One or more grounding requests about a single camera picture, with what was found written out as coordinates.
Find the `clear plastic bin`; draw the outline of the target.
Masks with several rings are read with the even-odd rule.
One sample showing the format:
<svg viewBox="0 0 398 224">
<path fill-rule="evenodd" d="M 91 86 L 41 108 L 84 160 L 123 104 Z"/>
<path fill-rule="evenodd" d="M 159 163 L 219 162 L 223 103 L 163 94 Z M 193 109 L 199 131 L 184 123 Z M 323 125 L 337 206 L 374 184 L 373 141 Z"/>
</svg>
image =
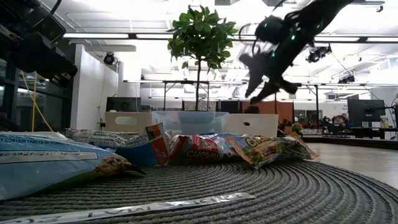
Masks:
<svg viewBox="0 0 398 224">
<path fill-rule="evenodd" d="M 215 111 L 153 111 L 152 122 L 162 123 L 173 134 L 225 133 L 228 116 L 228 112 Z"/>
</svg>

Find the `red Chewy granola bar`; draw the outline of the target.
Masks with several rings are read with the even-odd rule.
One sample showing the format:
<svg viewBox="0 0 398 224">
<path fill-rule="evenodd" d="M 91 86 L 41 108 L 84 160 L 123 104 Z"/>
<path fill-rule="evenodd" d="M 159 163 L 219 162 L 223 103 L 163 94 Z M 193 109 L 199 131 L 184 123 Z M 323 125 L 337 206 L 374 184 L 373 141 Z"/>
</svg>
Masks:
<svg viewBox="0 0 398 224">
<path fill-rule="evenodd" d="M 236 162 L 243 158 L 228 140 L 236 134 L 175 135 L 170 142 L 169 164 Z"/>
</svg>

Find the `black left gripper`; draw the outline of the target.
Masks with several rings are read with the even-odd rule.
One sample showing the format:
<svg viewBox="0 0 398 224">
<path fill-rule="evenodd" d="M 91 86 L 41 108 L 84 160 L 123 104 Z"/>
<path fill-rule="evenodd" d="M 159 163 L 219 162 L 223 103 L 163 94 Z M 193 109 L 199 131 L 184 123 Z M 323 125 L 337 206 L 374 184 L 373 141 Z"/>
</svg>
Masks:
<svg viewBox="0 0 398 224">
<path fill-rule="evenodd" d="M 37 72 L 63 88 L 78 71 L 54 43 L 25 21 L 0 24 L 0 58 L 23 72 Z"/>
</svg>

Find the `blue red granola bar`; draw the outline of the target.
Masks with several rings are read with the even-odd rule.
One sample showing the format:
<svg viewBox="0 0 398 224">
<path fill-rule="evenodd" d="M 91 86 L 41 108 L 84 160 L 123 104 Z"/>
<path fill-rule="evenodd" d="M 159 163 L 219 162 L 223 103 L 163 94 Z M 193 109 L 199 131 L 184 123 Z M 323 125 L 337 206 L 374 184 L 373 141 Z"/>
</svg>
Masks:
<svg viewBox="0 0 398 224">
<path fill-rule="evenodd" d="M 162 123 L 147 126 L 140 133 L 68 129 L 65 135 L 114 152 L 136 166 L 164 166 L 169 162 L 170 148 Z"/>
</svg>

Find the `round grey woven mat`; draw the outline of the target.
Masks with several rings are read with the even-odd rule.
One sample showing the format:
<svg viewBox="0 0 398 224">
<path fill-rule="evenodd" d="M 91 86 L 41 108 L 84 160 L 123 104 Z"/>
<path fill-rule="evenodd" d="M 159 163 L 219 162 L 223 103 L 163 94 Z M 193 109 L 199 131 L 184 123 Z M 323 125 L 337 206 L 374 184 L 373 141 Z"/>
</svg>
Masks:
<svg viewBox="0 0 398 224">
<path fill-rule="evenodd" d="M 192 200 L 236 192 L 249 200 L 73 224 L 398 224 L 398 190 L 317 162 L 147 167 L 76 187 L 0 202 L 13 218 Z"/>
</svg>

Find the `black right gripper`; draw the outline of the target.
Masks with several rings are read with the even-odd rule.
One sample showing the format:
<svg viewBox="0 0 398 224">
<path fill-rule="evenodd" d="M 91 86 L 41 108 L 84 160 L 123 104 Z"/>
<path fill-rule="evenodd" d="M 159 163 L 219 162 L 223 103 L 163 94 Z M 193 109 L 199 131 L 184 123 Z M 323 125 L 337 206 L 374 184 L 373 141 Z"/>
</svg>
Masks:
<svg viewBox="0 0 398 224">
<path fill-rule="evenodd" d="M 245 92 L 246 98 L 262 83 L 263 76 L 268 78 L 260 93 L 250 99 L 251 105 L 262 101 L 269 95 L 277 93 L 280 89 L 290 94 L 297 92 L 299 86 L 282 77 L 288 66 L 279 61 L 273 51 L 261 52 L 258 50 L 253 56 L 242 54 L 239 56 L 239 60 L 249 69 L 248 88 Z"/>
</svg>

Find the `black office desk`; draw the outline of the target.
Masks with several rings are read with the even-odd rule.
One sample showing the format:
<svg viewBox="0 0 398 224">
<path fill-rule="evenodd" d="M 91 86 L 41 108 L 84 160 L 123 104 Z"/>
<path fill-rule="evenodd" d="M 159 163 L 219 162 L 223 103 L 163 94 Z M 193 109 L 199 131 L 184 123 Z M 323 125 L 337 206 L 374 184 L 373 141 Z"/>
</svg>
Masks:
<svg viewBox="0 0 398 224">
<path fill-rule="evenodd" d="M 355 135 L 355 138 L 364 137 L 378 137 L 380 139 L 385 139 L 385 132 L 398 132 L 397 128 L 363 128 L 363 127 L 353 127 L 350 131 Z"/>
</svg>

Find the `black wall screen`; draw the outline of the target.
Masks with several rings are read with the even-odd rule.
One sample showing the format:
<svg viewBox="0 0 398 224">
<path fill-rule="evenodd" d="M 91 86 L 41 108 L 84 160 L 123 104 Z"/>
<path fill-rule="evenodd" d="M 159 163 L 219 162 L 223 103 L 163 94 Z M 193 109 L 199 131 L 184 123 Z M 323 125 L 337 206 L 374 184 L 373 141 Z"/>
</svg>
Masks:
<svg viewBox="0 0 398 224">
<path fill-rule="evenodd" d="M 140 112 L 141 98 L 136 97 L 107 97 L 106 112 L 115 110 L 117 112 Z"/>
</svg>

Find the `blue Quaker granola bar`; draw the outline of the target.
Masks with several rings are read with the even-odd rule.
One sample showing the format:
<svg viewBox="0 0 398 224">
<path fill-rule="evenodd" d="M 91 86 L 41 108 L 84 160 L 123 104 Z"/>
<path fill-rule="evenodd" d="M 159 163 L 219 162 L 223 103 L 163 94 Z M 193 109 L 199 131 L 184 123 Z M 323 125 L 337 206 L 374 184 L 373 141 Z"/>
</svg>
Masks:
<svg viewBox="0 0 398 224">
<path fill-rule="evenodd" d="M 145 174 L 126 158 L 88 143 L 0 133 L 0 201 L 121 172 Z"/>
</svg>

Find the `white plastic bin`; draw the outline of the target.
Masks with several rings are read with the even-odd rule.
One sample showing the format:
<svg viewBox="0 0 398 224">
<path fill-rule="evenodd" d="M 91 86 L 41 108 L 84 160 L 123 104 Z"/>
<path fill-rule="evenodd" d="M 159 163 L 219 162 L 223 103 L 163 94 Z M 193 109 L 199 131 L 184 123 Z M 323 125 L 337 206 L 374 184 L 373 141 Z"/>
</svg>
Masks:
<svg viewBox="0 0 398 224">
<path fill-rule="evenodd" d="M 229 114 L 225 124 L 231 134 L 260 135 L 275 138 L 279 115 L 277 114 Z"/>
<path fill-rule="evenodd" d="M 152 125 L 152 114 L 147 112 L 105 112 L 106 130 L 139 133 Z"/>
</svg>

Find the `green Chewy granola bar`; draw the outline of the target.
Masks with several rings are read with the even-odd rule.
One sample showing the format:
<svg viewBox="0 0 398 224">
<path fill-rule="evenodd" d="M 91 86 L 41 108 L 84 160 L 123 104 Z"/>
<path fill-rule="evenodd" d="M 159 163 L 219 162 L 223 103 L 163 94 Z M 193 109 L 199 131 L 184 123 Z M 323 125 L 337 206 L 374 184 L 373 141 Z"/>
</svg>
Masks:
<svg viewBox="0 0 398 224">
<path fill-rule="evenodd" d="M 274 161 L 314 160 L 318 157 L 297 133 L 276 138 L 235 135 L 226 137 L 225 141 L 255 169 Z"/>
</svg>

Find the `green leafy tree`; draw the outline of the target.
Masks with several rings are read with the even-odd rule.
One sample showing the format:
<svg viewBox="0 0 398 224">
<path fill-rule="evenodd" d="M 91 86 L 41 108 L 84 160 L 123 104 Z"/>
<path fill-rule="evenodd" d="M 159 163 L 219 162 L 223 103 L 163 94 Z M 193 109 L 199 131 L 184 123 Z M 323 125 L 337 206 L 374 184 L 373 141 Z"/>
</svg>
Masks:
<svg viewBox="0 0 398 224">
<path fill-rule="evenodd" d="M 205 62 L 208 70 L 219 69 L 221 64 L 230 57 L 233 46 L 233 35 L 238 32 L 236 23 L 221 18 L 217 11 L 211 12 L 208 7 L 200 10 L 188 6 L 187 12 L 180 14 L 172 23 L 173 33 L 168 40 L 167 48 L 172 58 L 192 58 L 197 70 L 197 87 L 195 96 L 195 110 L 199 107 L 199 87 L 201 64 Z"/>
</svg>

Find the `silver wrapper strip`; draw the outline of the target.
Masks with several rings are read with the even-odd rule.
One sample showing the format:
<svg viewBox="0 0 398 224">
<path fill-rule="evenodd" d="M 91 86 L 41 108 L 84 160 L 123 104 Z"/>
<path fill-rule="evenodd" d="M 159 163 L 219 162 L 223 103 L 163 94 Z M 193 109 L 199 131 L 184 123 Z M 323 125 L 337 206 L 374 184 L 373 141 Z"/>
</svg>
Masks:
<svg viewBox="0 0 398 224">
<path fill-rule="evenodd" d="M 79 212 L 53 213 L 47 215 L 36 215 L 30 217 L 14 218 L 0 221 L 0 224 L 64 224 L 82 222 L 112 217 L 135 215 L 139 213 L 158 212 L 164 210 L 177 210 L 192 207 L 202 207 L 217 203 L 235 202 L 239 200 L 255 199 L 256 197 L 246 192 L 217 195 L 211 197 L 197 198 L 192 200 L 153 202 L 143 205 L 135 205 L 118 208 L 105 208 L 98 210 L 84 210 Z"/>
</svg>

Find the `orange partition panel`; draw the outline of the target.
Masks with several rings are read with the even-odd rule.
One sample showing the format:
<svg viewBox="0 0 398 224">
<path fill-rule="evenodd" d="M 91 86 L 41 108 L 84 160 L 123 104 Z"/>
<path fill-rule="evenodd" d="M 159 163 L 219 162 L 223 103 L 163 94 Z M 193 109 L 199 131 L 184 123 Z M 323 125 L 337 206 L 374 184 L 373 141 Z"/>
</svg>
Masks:
<svg viewBox="0 0 398 224">
<path fill-rule="evenodd" d="M 262 101 L 255 104 L 258 107 L 259 114 L 254 119 L 261 124 L 280 124 L 285 119 L 293 121 L 294 104 L 286 101 Z"/>
</svg>

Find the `black computer monitor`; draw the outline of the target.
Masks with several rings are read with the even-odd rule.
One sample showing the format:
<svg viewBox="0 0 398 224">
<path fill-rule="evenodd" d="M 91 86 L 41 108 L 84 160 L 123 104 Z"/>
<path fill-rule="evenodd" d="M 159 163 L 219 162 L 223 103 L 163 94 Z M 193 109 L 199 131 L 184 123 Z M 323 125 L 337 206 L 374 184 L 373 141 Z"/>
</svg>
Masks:
<svg viewBox="0 0 398 224">
<path fill-rule="evenodd" d="M 348 119 L 355 126 L 363 122 L 378 122 L 386 115 L 383 100 L 348 100 Z"/>
</svg>

